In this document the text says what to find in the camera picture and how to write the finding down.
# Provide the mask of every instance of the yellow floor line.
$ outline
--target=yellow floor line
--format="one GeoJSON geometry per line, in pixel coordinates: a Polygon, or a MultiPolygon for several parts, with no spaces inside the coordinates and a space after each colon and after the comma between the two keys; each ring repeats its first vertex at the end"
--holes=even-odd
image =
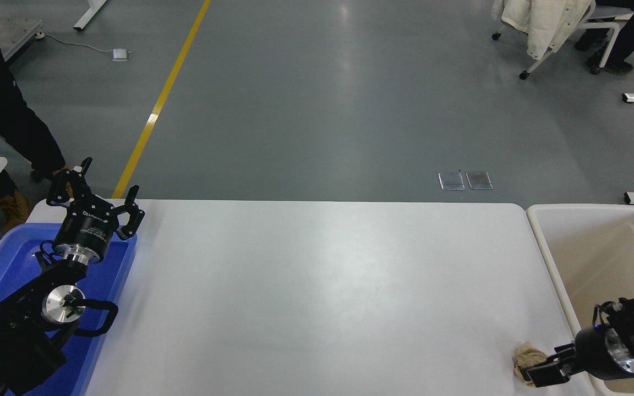
{"type": "Polygon", "coordinates": [[[111,195],[112,198],[123,197],[124,191],[131,180],[131,175],[133,175],[134,169],[139,162],[139,158],[141,158],[141,154],[146,147],[146,143],[148,143],[148,138],[151,137],[151,132],[153,132],[153,128],[156,126],[156,121],[161,114],[161,110],[163,110],[163,106],[166,104],[168,94],[171,92],[173,84],[176,82],[178,72],[181,70],[181,67],[183,67],[185,56],[192,45],[197,29],[199,29],[199,24],[202,23],[204,14],[207,12],[209,3],[211,3],[211,0],[204,0],[202,8],[200,8],[197,18],[195,18],[194,23],[192,24],[192,29],[190,29],[187,34],[183,48],[176,59],[176,63],[173,65],[173,69],[171,70],[171,74],[168,76],[168,80],[166,80],[166,84],[163,85],[163,90],[161,90],[161,94],[158,96],[158,100],[156,100],[156,105],[153,106],[153,111],[151,111],[151,115],[149,115],[148,121],[146,121],[146,126],[143,128],[143,132],[141,133],[138,142],[136,142],[136,147],[134,148],[134,151],[131,152],[131,157],[126,163],[126,168],[124,168],[124,172],[121,174],[119,182],[116,184],[114,193],[111,195]]]}

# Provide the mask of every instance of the gray floor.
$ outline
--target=gray floor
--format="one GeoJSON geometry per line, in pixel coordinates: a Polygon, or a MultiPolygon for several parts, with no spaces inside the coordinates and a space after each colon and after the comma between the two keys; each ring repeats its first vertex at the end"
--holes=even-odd
{"type": "MultiPolygon", "coordinates": [[[[530,79],[526,36],[491,2],[213,0],[131,182],[141,198],[622,203],[634,191],[634,71],[593,76],[566,45],[530,79]],[[490,191],[437,172],[488,171],[490,191]]],[[[116,186],[201,2],[0,0],[63,40],[133,51],[126,63],[46,38],[11,65],[68,162],[116,186]]],[[[575,40],[579,33],[571,37],[575,40]]],[[[634,64],[634,55],[629,58],[634,64]]],[[[0,140],[34,200],[47,185],[0,140]]],[[[3,219],[0,215],[0,229],[3,219]]]]}

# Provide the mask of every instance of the cable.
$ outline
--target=cable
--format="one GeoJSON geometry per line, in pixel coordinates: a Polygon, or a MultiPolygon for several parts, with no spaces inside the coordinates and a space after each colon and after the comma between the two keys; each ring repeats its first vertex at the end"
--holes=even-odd
{"type": "Polygon", "coordinates": [[[98,52],[112,52],[111,49],[99,49],[99,48],[95,48],[95,47],[93,47],[91,45],[86,45],[85,43],[66,42],[66,41],[60,40],[59,38],[51,35],[50,33],[46,33],[46,36],[52,38],[53,40],[56,40],[57,42],[66,43],[66,45],[79,45],[81,47],[92,48],[93,50],[98,51],[98,52]]]}

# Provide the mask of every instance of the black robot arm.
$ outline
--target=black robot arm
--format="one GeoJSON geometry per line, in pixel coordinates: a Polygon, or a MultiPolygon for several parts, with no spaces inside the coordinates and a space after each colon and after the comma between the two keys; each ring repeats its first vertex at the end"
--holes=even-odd
{"type": "Polygon", "coordinates": [[[523,378],[537,387],[566,383],[582,371],[602,380],[634,378],[634,298],[597,305],[592,326],[554,351],[544,363],[522,368],[523,378]]]}
{"type": "Polygon", "coordinates": [[[42,243],[35,254],[40,275],[0,301],[0,395],[7,389],[21,395],[42,384],[67,361],[61,349],[70,337],[101,336],[118,313],[116,304],[88,299],[76,284],[85,278],[88,264],[103,260],[114,233],[123,240],[135,235],[144,213],[134,202],[138,186],[117,208],[94,195],[85,182],[90,163],[87,158],[53,180],[46,202],[67,208],[51,241],[53,253],[45,252],[42,243]],[[125,212],[130,220],[120,227],[117,216],[125,212]],[[78,328],[85,309],[107,311],[100,328],[78,328]]]}

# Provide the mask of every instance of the black cable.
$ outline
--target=black cable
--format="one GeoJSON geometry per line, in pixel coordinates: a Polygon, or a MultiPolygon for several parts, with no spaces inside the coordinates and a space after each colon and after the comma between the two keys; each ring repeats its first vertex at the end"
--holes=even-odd
{"type": "Polygon", "coordinates": [[[53,241],[52,240],[45,240],[41,242],[41,245],[38,245],[38,249],[41,251],[41,253],[46,256],[46,258],[48,259],[48,263],[53,263],[55,261],[55,258],[53,258],[53,254],[55,253],[48,253],[45,248],[43,248],[43,245],[45,245],[45,243],[50,243],[51,247],[53,246],[53,241]]]}

